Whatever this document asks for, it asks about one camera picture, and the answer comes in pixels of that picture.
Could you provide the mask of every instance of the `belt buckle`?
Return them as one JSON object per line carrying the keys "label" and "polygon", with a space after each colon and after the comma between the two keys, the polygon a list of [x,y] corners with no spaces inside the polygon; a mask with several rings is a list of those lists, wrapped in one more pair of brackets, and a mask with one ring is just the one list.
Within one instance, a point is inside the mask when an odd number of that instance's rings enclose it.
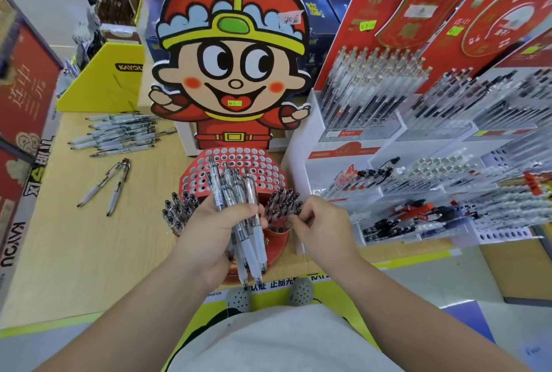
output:
{"label": "belt buckle", "polygon": [[224,132],[224,141],[225,142],[244,142],[245,133],[238,132]]}

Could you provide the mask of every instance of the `pen display rack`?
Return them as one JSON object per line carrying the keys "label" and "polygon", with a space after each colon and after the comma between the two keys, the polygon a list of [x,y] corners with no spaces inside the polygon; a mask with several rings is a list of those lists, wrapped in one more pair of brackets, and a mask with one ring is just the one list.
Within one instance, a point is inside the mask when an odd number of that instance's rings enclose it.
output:
{"label": "pen display rack", "polygon": [[[264,149],[242,147],[220,147],[203,150],[183,173],[179,183],[179,193],[195,194],[202,201],[211,194],[207,181],[209,166],[207,157],[212,156],[220,166],[226,162],[231,168],[240,168],[244,173],[246,167],[253,175],[257,186],[259,203],[266,205],[271,194],[279,188],[287,187],[284,170]],[[274,233],[265,228],[263,230],[265,247],[267,252],[267,267],[278,258],[284,250],[289,237],[289,229],[284,233]],[[239,283],[238,270],[235,261],[226,275],[225,284]]]}

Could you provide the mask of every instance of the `gray shoe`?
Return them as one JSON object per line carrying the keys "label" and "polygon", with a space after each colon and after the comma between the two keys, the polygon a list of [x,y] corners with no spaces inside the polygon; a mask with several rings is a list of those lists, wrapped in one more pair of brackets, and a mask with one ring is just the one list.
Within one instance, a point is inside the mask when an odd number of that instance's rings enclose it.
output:
{"label": "gray shoe", "polygon": [[314,299],[314,286],[310,278],[296,278],[293,281],[292,289],[286,305],[291,307],[302,307],[309,305]]}
{"label": "gray shoe", "polygon": [[226,308],[236,308],[241,312],[251,312],[251,291],[233,287],[226,294]]}

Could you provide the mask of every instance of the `red hat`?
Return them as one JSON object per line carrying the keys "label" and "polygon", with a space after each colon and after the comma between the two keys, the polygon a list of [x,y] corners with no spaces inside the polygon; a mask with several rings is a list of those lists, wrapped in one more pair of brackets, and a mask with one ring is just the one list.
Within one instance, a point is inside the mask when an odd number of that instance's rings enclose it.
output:
{"label": "red hat", "polygon": [[217,37],[264,41],[304,55],[306,12],[299,24],[279,24],[278,13],[293,11],[305,11],[301,0],[165,0],[157,33],[165,49]]}

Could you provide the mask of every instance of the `open mouth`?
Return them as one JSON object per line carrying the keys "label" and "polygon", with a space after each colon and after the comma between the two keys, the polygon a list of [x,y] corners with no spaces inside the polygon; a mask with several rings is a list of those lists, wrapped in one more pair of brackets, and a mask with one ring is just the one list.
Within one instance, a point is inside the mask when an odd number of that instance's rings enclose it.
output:
{"label": "open mouth", "polygon": [[208,89],[212,91],[220,105],[223,106],[225,109],[230,110],[231,112],[243,112],[244,110],[249,109],[255,102],[255,99],[258,97],[258,95],[265,88],[267,88],[266,86],[262,86],[260,89],[256,89],[247,94],[234,95],[216,89],[208,82],[206,82],[205,85]]}

